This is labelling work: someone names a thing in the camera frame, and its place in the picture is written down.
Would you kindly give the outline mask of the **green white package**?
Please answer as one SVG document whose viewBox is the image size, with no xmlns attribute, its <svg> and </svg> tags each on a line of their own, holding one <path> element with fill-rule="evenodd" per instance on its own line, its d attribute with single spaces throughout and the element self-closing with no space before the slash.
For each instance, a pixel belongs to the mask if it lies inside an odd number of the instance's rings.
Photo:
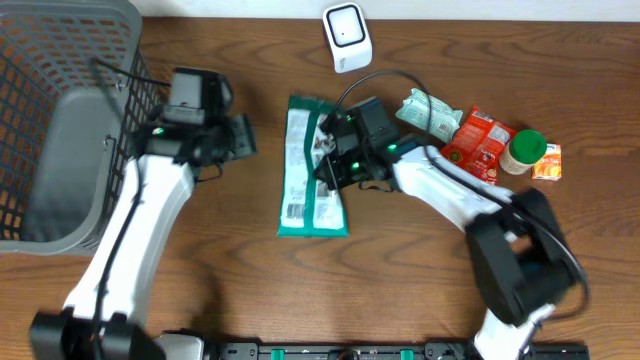
<svg viewBox="0 0 640 360">
<path fill-rule="evenodd" d="M 289 97 L 279 237 L 348 235 L 341 196 L 313 175 L 316 167 L 326 161 L 324 156 L 335 148 L 333 140 L 320 130 L 332 108 L 332 104 L 317 98 Z"/>
</svg>

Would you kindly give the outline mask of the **mint green wipes pack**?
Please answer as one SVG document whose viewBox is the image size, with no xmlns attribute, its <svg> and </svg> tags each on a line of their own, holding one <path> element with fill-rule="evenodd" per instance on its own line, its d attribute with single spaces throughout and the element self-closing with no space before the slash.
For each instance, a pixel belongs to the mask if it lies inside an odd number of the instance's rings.
<svg viewBox="0 0 640 360">
<path fill-rule="evenodd" d="M 444 143 L 449 143 L 460 128 L 463 111 L 451 108 L 443 101 L 418 88 L 403 100 L 395 116 L 421 130 L 428 131 Z"/>
</svg>

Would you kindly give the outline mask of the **red snack bag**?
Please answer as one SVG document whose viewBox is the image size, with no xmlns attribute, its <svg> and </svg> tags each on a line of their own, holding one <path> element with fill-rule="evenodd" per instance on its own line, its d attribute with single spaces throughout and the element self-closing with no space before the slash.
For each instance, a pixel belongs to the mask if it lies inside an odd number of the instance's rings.
<svg viewBox="0 0 640 360">
<path fill-rule="evenodd" d="M 511 127 L 473 106 L 441 154 L 454 165 L 490 184 L 498 182 L 499 158 L 516 135 Z"/>
</svg>

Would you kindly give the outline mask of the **green lid spice jar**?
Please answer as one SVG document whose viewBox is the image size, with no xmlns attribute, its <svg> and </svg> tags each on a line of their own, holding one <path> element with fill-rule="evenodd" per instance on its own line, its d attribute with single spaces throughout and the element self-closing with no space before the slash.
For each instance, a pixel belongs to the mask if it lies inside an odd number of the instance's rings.
<svg viewBox="0 0 640 360">
<path fill-rule="evenodd" d="M 542 134 L 527 129 L 518 132 L 500 156 L 500 166 L 511 175 L 522 175 L 546 153 L 547 142 Z"/>
</svg>

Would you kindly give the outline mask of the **small orange box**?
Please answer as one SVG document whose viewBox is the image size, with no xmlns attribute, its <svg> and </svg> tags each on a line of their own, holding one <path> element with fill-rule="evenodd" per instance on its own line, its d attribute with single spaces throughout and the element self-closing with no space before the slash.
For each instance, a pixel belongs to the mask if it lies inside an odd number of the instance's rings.
<svg viewBox="0 0 640 360">
<path fill-rule="evenodd" d="M 544 156 L 532 167 L 534 180 L 557 181 L 562 177 L 562 150 L 559 144 L 548 144 Z"/>
</svg>

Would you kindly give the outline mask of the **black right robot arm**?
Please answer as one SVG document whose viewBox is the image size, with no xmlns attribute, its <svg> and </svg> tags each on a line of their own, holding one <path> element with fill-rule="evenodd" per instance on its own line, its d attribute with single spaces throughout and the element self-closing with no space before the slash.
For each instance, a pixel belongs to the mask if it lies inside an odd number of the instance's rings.
<svg viewBox="0 0 640 360">
<path fill-rule="evenodd" d="M 375 148 L 339 140 L 313 171 L 332 190 L 369 180 L 416 197 L 465 235 L 487 312 L 473 339 L 479 359 L 518 359 L 541 323 L 584 273 L 546 197 L 486 184 L 415 135 Z"/>
</svg>

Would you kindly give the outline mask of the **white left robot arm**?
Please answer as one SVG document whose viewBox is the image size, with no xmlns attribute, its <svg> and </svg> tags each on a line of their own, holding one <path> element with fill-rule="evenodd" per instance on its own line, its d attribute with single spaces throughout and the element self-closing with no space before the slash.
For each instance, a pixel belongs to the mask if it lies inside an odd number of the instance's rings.
<svg viewBox="0 0 640 360">
<path fill-rule="evenodd" d="M 214 359 L 217 349 L 188 330 L 153 338 L 145 330 L 151 287 L 168 235 L 202 168 L 256 154 L 244 114 L 188 125 L 149 121 L 132 134 L 134 155 L 116 207 L 83 277 L 58 314 L 29 329 L 36 359 Z"/>
</svg>

